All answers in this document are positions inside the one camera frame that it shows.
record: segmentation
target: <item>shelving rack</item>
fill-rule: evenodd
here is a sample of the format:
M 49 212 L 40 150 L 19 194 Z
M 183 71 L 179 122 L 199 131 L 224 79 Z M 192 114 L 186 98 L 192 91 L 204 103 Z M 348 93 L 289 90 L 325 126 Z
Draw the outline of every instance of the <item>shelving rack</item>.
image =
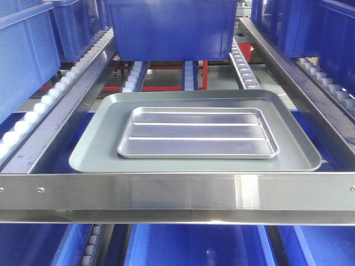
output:
M 0 221 L 354 225 L 354 118 L 249 19 L 241 18 L 239 27 L 341 172 L 45 174 L 116 67 L 111 38 L 96 51 L 90 65 L 57 105 L 1 162 Z M 253 75 L 243 80 L 234 55 L 230 54 L 230 63 L 237 83 L 256 85 Z M 240 185 L 245 182 L 250 186 Z M 139 198 L 131 196 L 142 189 L 145 193 Z

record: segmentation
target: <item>red frame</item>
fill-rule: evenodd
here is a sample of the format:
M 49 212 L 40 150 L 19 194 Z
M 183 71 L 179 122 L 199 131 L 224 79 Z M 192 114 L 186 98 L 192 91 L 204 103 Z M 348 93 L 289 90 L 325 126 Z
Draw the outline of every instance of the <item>red frame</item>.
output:
M 207 90 L 208 82 L 208 65 L 207 60 L 203 61 L 202 66 L 198 66 L 198 69 L 202 69 L 202 86 L 199 90 Z M 118 66 L 115 70 L 130 69 L 130 66 Z M 150 66 L 149 69 L 182 69 L 182 66 Z M 103 91 L 120 91 L 121 86 L 105 86 Z M 182 90 L 181 86 L 144 86 L 142 91 L 179 91 Z

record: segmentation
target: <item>stainless steel rail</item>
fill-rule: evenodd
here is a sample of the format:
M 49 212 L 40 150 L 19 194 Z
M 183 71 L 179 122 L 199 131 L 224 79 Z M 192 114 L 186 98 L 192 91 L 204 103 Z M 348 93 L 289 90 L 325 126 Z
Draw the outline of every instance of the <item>stainless steel rail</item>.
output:
M 345 171 L 355 170 L 355 124 L 297 65 L 249 18 L 240 18 L 253 41 L 253 47 L 299 111 L 305 116 L 326 148 Z
M 66 147 L 113 72 L 115 64 L 112 58 L 115 53 L 112 39 L 5 165 L 2 173 L 46 172 L 46 168 Z
M 355 224 L 355 173 L 0 175 L 0 221 Z

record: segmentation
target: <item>gray tray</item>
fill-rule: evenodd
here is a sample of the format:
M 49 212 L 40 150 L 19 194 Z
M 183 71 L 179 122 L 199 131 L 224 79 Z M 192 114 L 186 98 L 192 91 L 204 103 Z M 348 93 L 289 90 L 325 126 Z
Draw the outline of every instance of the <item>gray tray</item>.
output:
M 280 147 L 268 160 L 124 158 L 118 143 L 138 107 L 258 108 Z M 79 172 L 313 171 L 321 157 L 280 98 L 266 90 L 126 93 L 106 97 L 69 163 Z
M 257 108 L 138 107 L 117 152 L 125 158 L 267 159 L 279 149 Z

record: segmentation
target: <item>flow rack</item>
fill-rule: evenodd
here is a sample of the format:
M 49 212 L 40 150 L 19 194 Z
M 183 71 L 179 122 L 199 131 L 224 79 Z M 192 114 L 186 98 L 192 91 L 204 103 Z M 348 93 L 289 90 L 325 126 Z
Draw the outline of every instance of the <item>flow rack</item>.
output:
M 314 131 L 323 155 L 319 171 L 46 173 L 115 68 L 115 43 L 108 31 L 56 85 L 58 91 L 47 98 L 51 105 L 37 106 L 42 112 L 34 114 L 25 137 L 0 160 L 0 221 L 354 225 L 353 115 L 324 93 L 300 67 L 302 60 L 286 57 L 249 19 L 238 23 L 244 37 L 234 38 L 229 54 L 236 89 L 259 88 L 236 45 L 247 40 L 297 106 L 299 121 Z M 184 65 L 185 90 L 196 88 L 190 65 Z M 148 66 L 134 64 L 122 93 L 140 91 Z M 327 156 L 340 171 L 326 167 Z

